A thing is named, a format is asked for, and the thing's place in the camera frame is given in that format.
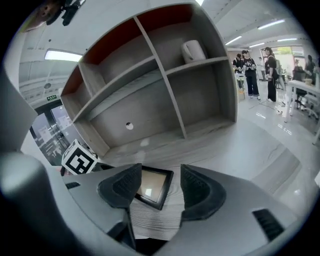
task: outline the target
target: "ceiling light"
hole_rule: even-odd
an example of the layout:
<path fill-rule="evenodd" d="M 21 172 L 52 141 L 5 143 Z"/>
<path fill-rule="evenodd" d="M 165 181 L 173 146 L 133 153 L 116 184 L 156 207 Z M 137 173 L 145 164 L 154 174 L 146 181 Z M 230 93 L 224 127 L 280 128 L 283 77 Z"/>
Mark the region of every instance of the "ceiling light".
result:
<path fill-rule="evenodd" d="M 263 25 L 263 26 L 259 26 L 259 27 L 258 27 L 258 30 L 262 30 L 262 29 L 271 27 L 271 26 L 273 26 L 273 25 L 276 25 L 276 24 L 279 24 L 279 23 L 282 23 L 282 22 L 285 22 L 285 20 L 284 20 L 284 19 L 280 19 L 280 20 L 271 22 L 271 23 L 269 23 L 269 24 L 266 24 L 266 25 Z"/>
<path fill-rule="evenodd" d="M 264 44 L 265 44 L 265 43 L 262 42 L 262 43 L 258 43 L 258 44 L 251 45 L 251 46 L 249 46 L 249 47 L 252 48 L 252 47 L 255 47 L 255 46 L 262 46 L 262 45 L 264 45 Z"/>
<path fill-rule="evenodd" d="M 204 2 L 204 0 L 195 0 L 200 6 L 202 5 L 202 3 Z"/>
<path fill-rule="evenodd" d="M 242 38 L 241 35 L 239 35 L 239 36 L 236 37 L 235 39 L 232 39 L 231 41 L 227 42 L 225 45 L 227 46 L 227 45 L 231 44 L 232 42 L 234 42 L 234 41 L 236 41 L 236 40 L 238 40 L 238 39 L 240 39 L 240 38 Z"/>
<path fill-rule="evenodd" d="M 293 41 L 293 40 L 297 40 L 296 38 L 286 38 L 286 39 L 280 39 L 278 40 L 278 42 L 282 42 L 282 41 Z"/>
<path fill-rule="evenodd" d="M 78 62 L 82 58 L 82 55 L 70 53 L 61 50 L 48 50 L 45 54 L 45 60 L 55 60 L 55 61 L 70 61 Z"/>

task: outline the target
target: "small screen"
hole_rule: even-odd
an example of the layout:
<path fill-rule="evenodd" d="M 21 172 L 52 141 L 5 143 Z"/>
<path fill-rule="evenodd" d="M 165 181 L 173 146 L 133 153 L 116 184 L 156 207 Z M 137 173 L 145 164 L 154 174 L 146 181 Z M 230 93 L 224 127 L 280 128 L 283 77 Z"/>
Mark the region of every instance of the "small screen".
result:
<path fill-rule="evenodd" d="M 157 202 L 162 187 L 165 183 L 165 179 L 165 174 L 142 170 L 141 186 L 137 191 L 137 194 L 144 198 Z"/>

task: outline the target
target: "wooden shelf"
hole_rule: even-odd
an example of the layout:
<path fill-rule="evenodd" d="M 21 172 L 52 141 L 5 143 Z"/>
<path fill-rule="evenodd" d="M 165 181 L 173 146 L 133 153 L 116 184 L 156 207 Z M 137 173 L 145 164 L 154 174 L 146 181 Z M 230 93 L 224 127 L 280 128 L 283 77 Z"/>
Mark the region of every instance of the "wooden shelf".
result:
<path fill-rule="evenodd" d="M 206 59 L 186 64 L 181 45 L 191 40 Z M 236 122 L 236 88 L 212 20 L 198 4 L 183 3 L 108 31 L 76 66 L 61 100 L 84 141 L 103 156 L 129 143 L 133 151 L 158 147 Z"/>
<path fill-rule="evenodd" d="M 115 91 L 105 100 L 103 100 L 87 115 L 87 119 L 92 120 L 93 118 L 101 114 L 103 111 L 110 108 L 113 104 L 121 101 L 125 97 L 161 79 L 163 79 L 163 76 L 161 75 L 161 72 L 159 69 L 155 69 L 153 71 L 150 71 L 138 77 L 137 79 L 121 87 L 119 90 Z"/>
<path fill-rule="evenodd" d="M 110 96 L 115 91 L 119 90 L 121 87 L 141 77 L 145 73 L 155 70 L 158 67 L 154 56 L 148 57 L 139 63 L 133 65 L 126 71 L 122 72 L 120 75 L 115 77 L 113 80 L 108 82 L 101 90 L 99 90 L 79 111 L 79 113 L 72 120 L 76 122 L 78 119 L 84 115 L 91 112 L 98 104 L 100 104 L 105 98 Z"/>
<path fill-rule="evenodd" d="M 192 63 L 188 63 L 188 64 L 185 64 L 185 65 L 178 66 L 178 67 L 172 68 L 170 70 L 167 70 L 165 72 L 165 74 L 168 77 L 171 77 L 171 76 L 174 76 L 174 75 L 186 72 L 186 71 L 191 71 L 191 70 L 203 67 L 203 66 L 211 65 L 211 64 L 214 64 L 214 63 L 217 63 L 217 62 L 221 62 L 221 61 L 228 61 L 228 60 L 229 60 L 229 58 L 227 56 L 199 60 L 199 61 L 195 61 L 195 62 L 192 62 Z"/>

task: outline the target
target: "white object on shelf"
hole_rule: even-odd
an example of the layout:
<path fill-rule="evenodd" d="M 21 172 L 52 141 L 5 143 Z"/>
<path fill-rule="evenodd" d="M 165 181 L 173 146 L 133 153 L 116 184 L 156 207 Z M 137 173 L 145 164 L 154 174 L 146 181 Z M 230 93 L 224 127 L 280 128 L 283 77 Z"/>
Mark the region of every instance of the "white object on shelf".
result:
<path fill-rule="evenodd" d="M 98 159 L 76 139 L 62 155 L 62 166 L 74 175 L 90 173 Z"/>
<path fill-rule="evenodd" d="M 185 63 L 205 60 L 206 56 L 197 40 L 191 40 L 181 45 L 182 56 Z"/>

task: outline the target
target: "glass door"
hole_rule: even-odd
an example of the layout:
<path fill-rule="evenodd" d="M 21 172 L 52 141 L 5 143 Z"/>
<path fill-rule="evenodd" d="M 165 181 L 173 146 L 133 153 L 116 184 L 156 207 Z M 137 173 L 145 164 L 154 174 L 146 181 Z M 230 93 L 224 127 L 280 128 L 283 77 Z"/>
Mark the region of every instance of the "glass door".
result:
<path fill-rule="evenodd" d="M 77 139 L 81 144 L 86 146 L 85 141 L 81 138 L 75 126 L 72 124 L 72 120 L 67 114 L 67 111 L 63 105 L 57 106 L 51 109 L 51 114 L 54 123 L 57 125 L 63 136 L 69 144 Z"/>
<path fill-rule="evenodd" d="M 44 113 L 38 115 L 31 126 L 31 134 L 45 158 L 53 166 L 61 166 L 62 155 L 69 144 L 59 138 Z"/>
<path fill-rule="evenodd" d="M 36 111 L 38 116 L 30 132 L 51 165 L 61 166 L 63 153 L 75 139 L 88 147 L 72 124 L 61 101 L 44 105 Z"/>

